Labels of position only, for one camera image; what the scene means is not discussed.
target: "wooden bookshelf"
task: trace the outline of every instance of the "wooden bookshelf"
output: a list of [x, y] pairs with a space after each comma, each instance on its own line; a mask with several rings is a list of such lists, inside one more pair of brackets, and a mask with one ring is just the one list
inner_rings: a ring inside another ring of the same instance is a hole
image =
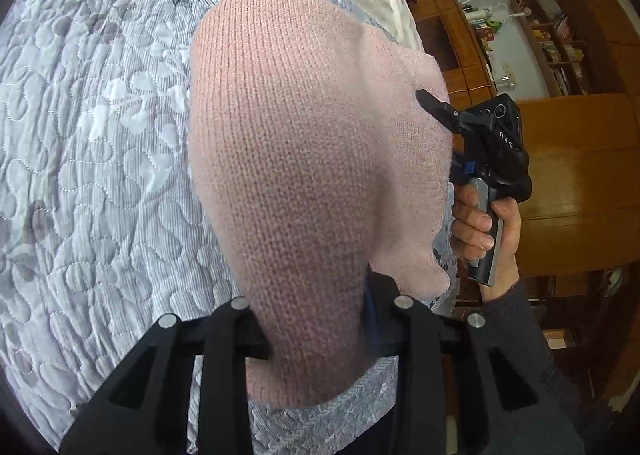
[[[531, 13], [528, 16], [519, 16], [517, 19], [540, 67], [549, 96], [555, 98], [605, 92], [598, 73], [591, 62], [588, 45], [582, 36], [577, 33], [576, 25], [572, 23], [572, 20], [568, 19], [573, 32], [572, 38], [564, 41], [556, 29], [558, 19], [549, 19], [539, 0], [522, 1], [530, 9]], [[525, 11], [518, 0], [511, 0], [511, 9], [514, 13]], [[536, 30], [545, 32], [550, 37], [537, 38], [534, 34]], [[545, 53], [544, 47], [549, 44], [553, 44], [556, 48], [560, 61], [552, 61], [548, 54]], [[574, 49], [581, 51], [583, 54], [582, 60], [572, 61], [565, 46], [572, 46]]]

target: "pink knit fabric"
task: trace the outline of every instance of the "pink knit fabric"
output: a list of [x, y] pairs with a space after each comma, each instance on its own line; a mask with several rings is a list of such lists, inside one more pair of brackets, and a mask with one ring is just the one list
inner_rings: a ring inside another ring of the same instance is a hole
[[369, 366], [367, 261], [414, 297], [447, 288], [431, 242], [450, 135], [415, 100], [446, 100], [442, 74], [325, 0], [223, 0], [191, 58], [195, 188], [273, 347], [249, 393], [326, 401]]

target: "sweater sleeve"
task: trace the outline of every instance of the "sweater sleeve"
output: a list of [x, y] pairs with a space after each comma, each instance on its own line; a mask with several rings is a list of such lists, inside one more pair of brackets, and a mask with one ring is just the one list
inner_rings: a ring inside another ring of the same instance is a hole
[[497, 331], [505, 356], [517, 369], [540, 378], [562, 412], [577, 424], [580, 393], [556, 368], [524, 284], [519, 281], [502, 297], [484, 304], [481, 313]]

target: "gray quilt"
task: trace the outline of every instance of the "gray quilt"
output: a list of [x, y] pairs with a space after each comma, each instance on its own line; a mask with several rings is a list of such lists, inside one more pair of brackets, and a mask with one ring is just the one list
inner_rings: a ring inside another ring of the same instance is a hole
[[[0, 28], [0, 362], [54, 447], [160, 315], [193, 319], [239, 294], [186, 149], [191, 37], [218, 1], [17, 0]], [[454, 280], [450, 222], [434, 249]], [[341, 449], [393, 405], [395, 363], [316, 408], [250, 402], [255, 452]]]

